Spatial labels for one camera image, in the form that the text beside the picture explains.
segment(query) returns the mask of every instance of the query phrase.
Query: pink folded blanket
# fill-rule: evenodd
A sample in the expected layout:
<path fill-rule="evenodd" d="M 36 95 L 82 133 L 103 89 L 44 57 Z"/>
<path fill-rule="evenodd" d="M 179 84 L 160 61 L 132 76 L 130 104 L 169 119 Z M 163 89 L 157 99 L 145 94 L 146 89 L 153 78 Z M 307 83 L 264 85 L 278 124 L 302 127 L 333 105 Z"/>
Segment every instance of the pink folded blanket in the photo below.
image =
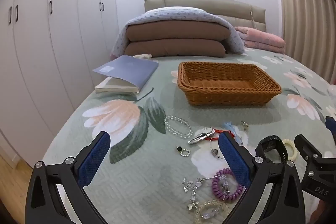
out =
<path fill-rule="evenodd" d="M 278 48 L 285 47 L 285 41 L 275 34 L 262 32 L 248 27 L 235 27 L 235 29 L 238 32 L 240 38 L 246 41 L 260 42 Z"/>
<path fill-rule="evenodd" d="M 279 48 L 279 47 L 267 45 L 261 42 L 249 41 L 249 40 L 244 40 L 244 39 L 242 39 L 242 42 L 248 48 L 258 48 L 258 49 L 270 51 L 270 52 L 277 52 L 277 53 L 283 53 L 283 54 L 285 53 L 285 47 Z"/>

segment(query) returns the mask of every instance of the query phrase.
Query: basket rim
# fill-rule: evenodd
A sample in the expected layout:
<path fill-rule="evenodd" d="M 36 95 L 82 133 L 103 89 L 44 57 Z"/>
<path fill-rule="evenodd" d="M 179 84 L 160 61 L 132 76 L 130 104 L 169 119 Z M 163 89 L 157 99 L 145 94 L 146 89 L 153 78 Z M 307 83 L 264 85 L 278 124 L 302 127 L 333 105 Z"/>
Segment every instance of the basket rim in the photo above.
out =
<path fill-rule="evenodd" d="M 198 87 L 198 86 L 192 86 L 192 85 L 188 85 L 186 84 L 183 79 L 182 79 L 182 70 L 184 69 L 184 65 L 190 64 L 190 63 L 199 63 L 199 64 L 204 64 L 204 63 L 209 63 L 209 64 L 234 64 L 234 65 L 241 65 L 241 66 L 245 66 L 245 67 L 254 67 L 255 69 L 257 69 L 260 73 L 264 74 L 269 81 L 272 82 L 272 84 L 274 85 L 274 88 L 268 88 L 268 89 L 258 89 L 258 88 L 231 88 L 231 87 Z M 244 94 L 258 94 L 258 93 L 262 93 L 263 95 L 278 95 L 282 92 L 282 88 L 281 86 L 270 76 L 268 75 L 264 70 L 262 70 L 261 68 L 259 68 L 258 66 L 254 65 L 254 64 L 240 64 L 240 63 L 227 63 L 227 62 L 203 62 L 203 61 L 187 61 L 187 62 L 181 62 L 178 66 L 178 79 L 177 79 L 177 84 L 179 86 L 179 88 L 183 91 L 186 92 L 202 92 L 202 93 L 207 93 L 206 91 L 209 92 L 213 92 L 214 90 L 217 91 L 225 91 L 226 93 L 230 93 L 230 91 L 236 93 L 237 91 L 244 91 Z"/>

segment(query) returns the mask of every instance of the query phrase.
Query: book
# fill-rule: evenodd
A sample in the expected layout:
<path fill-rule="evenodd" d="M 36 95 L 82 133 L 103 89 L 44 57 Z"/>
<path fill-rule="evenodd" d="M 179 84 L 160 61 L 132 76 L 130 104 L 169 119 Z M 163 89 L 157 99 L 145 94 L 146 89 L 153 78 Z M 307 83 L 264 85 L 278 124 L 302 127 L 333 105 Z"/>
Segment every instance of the book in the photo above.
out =
<path fill-rule="evenodd" d="M 95 87 L 97 92 L 125 91 L 140 92 L 158 67 L 158 63 L 123 55 L 94 69 L 108 76 Z"/>

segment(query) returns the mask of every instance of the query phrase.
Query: wardrobe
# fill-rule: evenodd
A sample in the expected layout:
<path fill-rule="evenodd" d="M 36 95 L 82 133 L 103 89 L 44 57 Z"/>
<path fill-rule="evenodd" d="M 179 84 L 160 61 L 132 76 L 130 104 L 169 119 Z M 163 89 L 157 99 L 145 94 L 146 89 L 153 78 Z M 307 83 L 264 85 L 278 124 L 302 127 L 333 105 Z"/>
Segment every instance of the wardrobe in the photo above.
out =
<path fill-rule="evenodd" d="M 0 0 L 0 134 L 30 165 L 103 76 L 116 0 Z"/>

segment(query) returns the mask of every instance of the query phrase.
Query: person's skin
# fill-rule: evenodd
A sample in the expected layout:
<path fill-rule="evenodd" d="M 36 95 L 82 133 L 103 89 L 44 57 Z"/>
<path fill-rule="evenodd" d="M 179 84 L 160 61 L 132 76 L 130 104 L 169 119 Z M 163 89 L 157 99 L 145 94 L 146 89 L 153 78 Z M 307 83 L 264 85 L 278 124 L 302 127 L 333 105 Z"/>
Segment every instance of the person's skin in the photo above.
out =
<path fill-rule="evenodd" d="M 318 218 L 323 213 L 325 208 L 326 208 L 325 202 L 323 200 L 320 200 L 319 205 L 317 206 L 317 209 L 310 216 L 309 224 L 313 224 L 316 220 L 318 220 Z"/>

